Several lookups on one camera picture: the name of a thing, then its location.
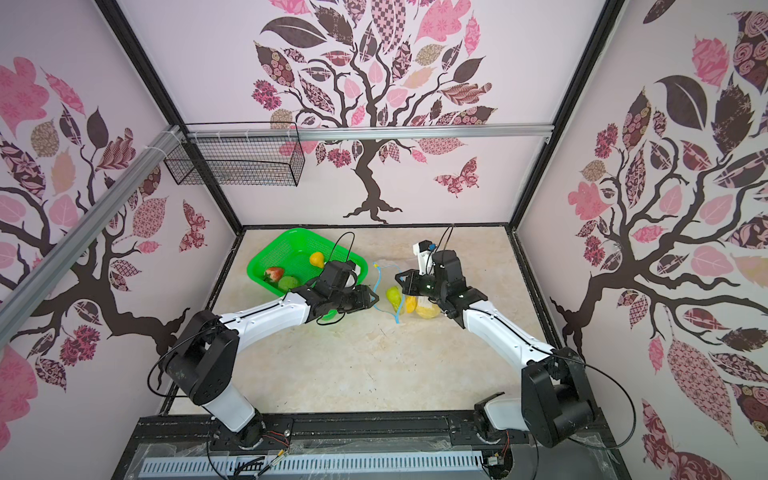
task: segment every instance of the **fake strawberry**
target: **fake strawberry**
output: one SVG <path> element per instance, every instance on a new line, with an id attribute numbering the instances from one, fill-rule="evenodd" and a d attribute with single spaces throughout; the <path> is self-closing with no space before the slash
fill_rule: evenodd
<path id="1" fill-rule="evenodd" d="M 283 278 L 285 272 L 286 271 L 284 268 L 280 268 L 279 266 L 271 266 L 264 271 L 264 279 L 268 282 L 277 283 L 281 278 Z"/>

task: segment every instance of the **wall mural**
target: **wall mural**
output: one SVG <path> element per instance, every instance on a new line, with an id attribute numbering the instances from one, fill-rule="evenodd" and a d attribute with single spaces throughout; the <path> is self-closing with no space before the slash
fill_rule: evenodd
<path id="1" fill-rule="evenodd" d="M 672 2 L 660 3 L 668 8 Z M 737 327 L 732 324 L 736 319 L 716 319 L 707 310 L 730 304 L 768 315 L 764 297 L 743 298 L 734 289 L 745 282 L 768 287 L 768 257 L 755 251 L 768 247 L 768 216 L 742 218 L 747 203 L 768 202 L 768 180 L 761 179 L 768 149 L 742 148 L 734 154 L 756 120 L 753 101 L 765 104 L 768 99 L 768 15 L 732 15 L 738 26 L 733 54 L 717 38 L 695 38 L 692 60 L 700 81 L 681 74 L 659 79 L 666 89 L 666 108 L 651 105 L 642 90 L 621 131 L 609 124 L 598 133 L 597 159 L 581 170 L 584 180 L 568 194 L 568 203 L 585 221 L 575 236 L 584 241 L 584 258 L 593 270 L 577 310 L 551 301 L 565 321 L 563 338 L 572 337 L 584 357 L 583 329 L 606 290 L 619 289 L 617 308 L 627 311 L 629 327 L 650 334 L 653 368 L 658 372 L 664 367 L 666 350 L 666 364 L 682 393 L 736 441 L 733 391 L 758 438 L 768 441 L 768 389 L 752 385 L 768 382 L 768 372 L 746 356 L 768 343 L 768 332 Z M 731 67 L 733 73 L 727 76 Z M 758 98 L 745 92 L 753 86 Z M 717 101 L 708 102 L 705 89 L 717 92 Z M 683 127 L 674 131 L 710 135 L 718 151 L 708 151 L 682 134 L 665 136 L 670 121 Z M 766 132 L 768 109 L 751 137 Z M 647 173 L 663 176 L 646 188 Z M 694 223 L 711 226 L 710 232 L 692 236 L 685 229 Z M 726 255 L 726 246 L 743 250 Z M 651 252 L 638 255 L 649 247 Z M 697 287 L 700 295 L 676 297 L 680 287 Z M 664 317 L 671 337 L 657 326 Z M 695 345 L 676 338 L 675 332 L 690 334 Z M 746 385 L 726 382 L 722 372 Z M 648 426 L 648 414 L 655 413 L 648 404 L 645 410 Z M 658 417 L 654 422 L 663 435 L 649 427 L 651 435 L 644 436 L 647 458 L 658 468 L 668 462 L 671 478 L 728 478 L 700 457 L 675 452 Z"/>
<path id="2" fill-rule="evenodd" d="M 0 154 L 9 180 L 15 184 L 0 187 L 0 232 L 16 239 L 13 243 L 0 242 L 0 269 L 21 272 L 14 277 L 0 273 L 0 283 L 9 290 L 53 249 L 55 238 L 61 237 L 54 237 L 54 233 L 66 234 L 95 205 L 98 193 L 114 184 L 110 173 L 127 168 L 136 156 L 130 128 L 110 140 L 98 108 L 86 114 L 78 94 L 49 73 L 45 79 L 61 107 L 46 112 L 42 107 L 51 92 L 35 83 L 35 66 L 22 57 L 14 59 L 14 66 L 15 71 L 0 66 L 0 117 L 10 130 L 0 132 Z M 43 122 L 31 132 L 31 149 L 22 147 L 27 140 L 16 137 L 16 127 L 23 121 L 37 120 Z M 85 169 L 76 168 L 75 163 Z M 46 175 L 48 165 L 51 173 Z M 88 173 L 80 176 L 78 170 Z M 129 257 L 152 254 L 161 246 L 152 240 L 165 218 L 167 197 L 152 196 L 160 182 L 161 168 L 157 167 L 72 266 L 77 282 L 40 303 L 30 320 L 40 326 L 20 330 L 12 337 L 12 342 L 21 336 L 37 338 L 25 356 L 28 360 L 11 344 L 5 347 L 0 362 L 0 449 L 10 439 L 6 422 L 29 412 L 27 399 L 38 392 L 35 375 L 66 391 L 67 369 L 93 359 L 99 342 L 109 336 L 149 336 L 158 354 L 176 342 L 174 334 L 188 309 L 163 324 L 158 318 L 120 312 L 116 303 L 119 295 L 130 294 L 128 278 L 141 273 Z M 205 228 L 207 221 L 186 202 L 184 214 L 190 224 L 184 239 Z M 131 238 L 137 239 L 118 246 Z M 192 241 L 198 248 L 202 234 L 199 239 L 199 245 Z"/>
<path id="3" fill-rule="evenodd" d="M 480 26 L 474 14 L 469 14 L 470 0 L 458 0 L 455 5 L 452 0 L 317 0 L 309 2 L 311 10 L 304 0 L 270 2 L 295 15 L 275 18 L 262 28 L 262 33 L 271 32 L 295 48 L 281 51 L 256 43 L 259 62 L 272 83 L 256 81 L 252 97 L 274 111 L 274 128 L 285 121 L 301 127 L 484 124 L 495 111 L 476 106 L 492 85 L 469 83 L 483 60 L 471 58 L 480 41 Z M 372 21 L 366 24 L 361 20 L 368 4 Z M 403 38 L 410 22 L 419 23 L 413 40 Z M 461 37 L 449 40 L 455 34 Z M 434 42 L 414 55 L 412 43 L 421 38 Z M 302 53 L 319 45 L 328 50 L 321 58 L 308 59 Z M 296 109 L 280 108 L 283 102 L 291 102 Z M 406 143 L 410 142 L 303 142 L 303 149 L 305 153 L 314 151 L 317 164 L 328 160 L 342 168 L 356 162 L 353 169 L 367 197 L 344 218 L 368 212 L 372 220 L 387 223 L 380 212 L 402 209 L 381 198 L 370 163 L 376 158 L 383 163 L 388 159 L 400 162 L 401 154 L 426 162 L 425 154 L 446 154 L 464 145 L 458 138 Z M 293 145 L 287 145 L 285 152 L 291 151 Z M 458 197 L 465 187 L 477 184 L 476 170 L 473 158 L 460 175 L 440 175 L 434 180 Z"/>

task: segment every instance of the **white vent grille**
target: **white vent grille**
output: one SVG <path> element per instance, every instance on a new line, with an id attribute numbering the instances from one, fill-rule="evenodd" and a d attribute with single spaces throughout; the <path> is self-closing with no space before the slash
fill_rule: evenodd
<path id="1" fill-rule="evenodd" d="M 216 469 L 232 475 L 238 465 L 257 456 L 211 457 Z M 246 472 L 261 470 L 272 461 L 267 455 L 262 465 Z M 456 472 L 481 470 L 480 452 L 409 452 L 409 453 L 344 453 L 319 455 L 289 455 L 273 466 L 265 475 L 296 473 L 370 473 L 370 472 Z M 139 478 L 204 477 L 216 475 L 205 457 L 145 458 Z"/>

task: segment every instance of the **wire mesh basket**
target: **wire mesh basket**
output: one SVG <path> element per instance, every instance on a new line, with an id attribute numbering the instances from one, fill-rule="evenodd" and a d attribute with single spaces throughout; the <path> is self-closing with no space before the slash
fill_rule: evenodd
<path id="1" fill-rule="evenodd" d="M 190 132 L 165 159 L 176 183 L 199 185 L 212 177 L 208 180 L 221 185 L 297 186 L 304 152 L 296 123 L 248 123 L 270 124 L 277 130 Z M 207 168 L 198 168 L 203 162 Z"/>

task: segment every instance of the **green plastic basket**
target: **green plastic basket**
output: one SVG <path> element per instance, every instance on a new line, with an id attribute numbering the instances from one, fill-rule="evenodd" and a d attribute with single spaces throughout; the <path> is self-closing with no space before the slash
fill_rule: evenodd
<path id="1" fill-rule="evenodd" d="M 329 258 L 332 248 L 333 242 L 331 240 L 321 237 L 306 228 L 286 230 L 248 263 L 248 277 L 275 295 L 283 296 L 285 292 L 280 291 L 277 286 L 264 280 L 264 270 L 271 266 L 280 266 L 285 269 L 287 276 L 294 276 L 301 283 L 305 283 L 307 280 L 320 275 L 320 272 L 323 271 L 323 269 L 310 264 L 310 255 L 313 253 L 321 252 L 326 258 L 326 262 L 346 260 L 348 250 L 341 245 L 336 245 L 336 249 L 333 251 L 333 258 Z M 360 267 L 357 283 L 361 283 L 368 274 L 368 262 L 354 252 L 349 254 L 349 259 Z M 336 311 L 332 310 L 323 318 L 330 319 L 335 314 Z"/>

